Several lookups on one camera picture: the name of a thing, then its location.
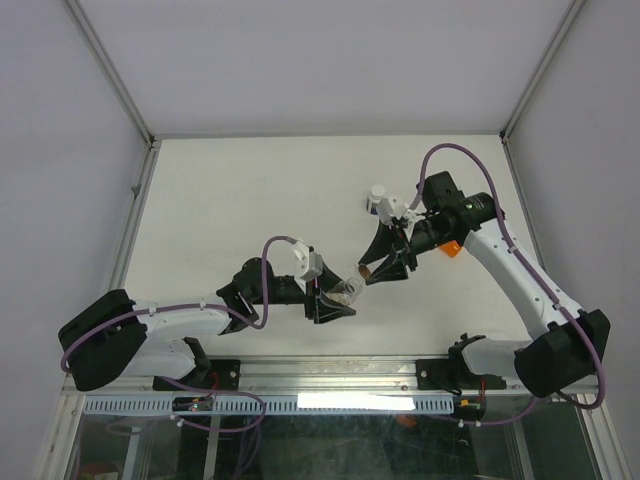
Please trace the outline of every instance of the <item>white table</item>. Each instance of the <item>white table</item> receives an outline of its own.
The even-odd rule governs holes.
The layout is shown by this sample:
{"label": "white table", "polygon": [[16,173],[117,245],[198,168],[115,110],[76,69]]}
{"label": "white table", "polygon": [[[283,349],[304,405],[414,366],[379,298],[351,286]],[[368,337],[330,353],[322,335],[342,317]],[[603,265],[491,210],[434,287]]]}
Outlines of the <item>white table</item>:
{"label": "white table", "polygon": [[[533,253],[497,136],[165,140],[126,289],[133,298],[162,301],[214,292],[260,255],[266,239],[283,234],[313,245],[347,278],[376,231],[364,207],[369,187],[383,184],[410,201],[424,154],[444,141],[485,162]],[[488,190],[462,153],[438,152],[428,174],[445,169],[466,195]],[[286,244],[275,244],[269,261],[276,275],[292,273]],[[302,306],[273,306],[262,331],[200,340],[212,355],[424,355],[445,353],[465,332],[527,338],[505,294],[467,252],[451,259],[436,250],[418,262],[407,281],[366,287],[355,317],[314,325]]]}

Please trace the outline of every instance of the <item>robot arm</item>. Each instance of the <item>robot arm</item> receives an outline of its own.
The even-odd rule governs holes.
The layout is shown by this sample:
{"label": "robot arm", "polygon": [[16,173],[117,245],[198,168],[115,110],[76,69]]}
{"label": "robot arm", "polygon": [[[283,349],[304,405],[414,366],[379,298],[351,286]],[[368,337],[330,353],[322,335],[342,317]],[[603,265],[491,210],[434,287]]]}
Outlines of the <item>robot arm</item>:
{"label": "robot arm", "polygon": [[[294,275],[276,276],[265,262],[268,303],[303,305],[305,317],[315,324],[355,315],[355,310],[332,299],[336,297],[330,292],[342,279],[313,247],[298,241],[292,249]],[[131,300],[125,290],[112,290],[65,325],[58,337],[66,354],[92,329],[123,314],[142,312],[90,336],[72,351],[68,365],[78,390],[94,390],[120,376],[168,377],[205,388],[211,364],[198,338],[237,333],[247,323],[256,324],[253,305],[264,300],[262,259],[252,258],[229,284],[203,298],[160,304]]]}
{"label": "robot arm", "polygon": [[[445,371],[430,372],[438,382],[460,388],[474,377],[495,375],[519,378],[536,396],[546,397],[586,375],[594,365],[583,342],[558,310],[565,307],[583,327],[600,358],[604,354],[609,321],[602,312],[585,312],[564,293],[518,243],[506,223],[513,246],[499,228],[491,196],[465,197],[448,172],[425,180],[422,202],[425,214],[408,210],[398,198],[378,206],[376,237],[360,260],[366,283],[404,280],[417,268],[417,256],[445,243],[464,246],[492,275],[520,314],[532,341],[467,337],[449,349]],[[554,305],[533,274],[516,258],[517,249],[557,297]],[[384,259],[373,272],[374,262]]]}

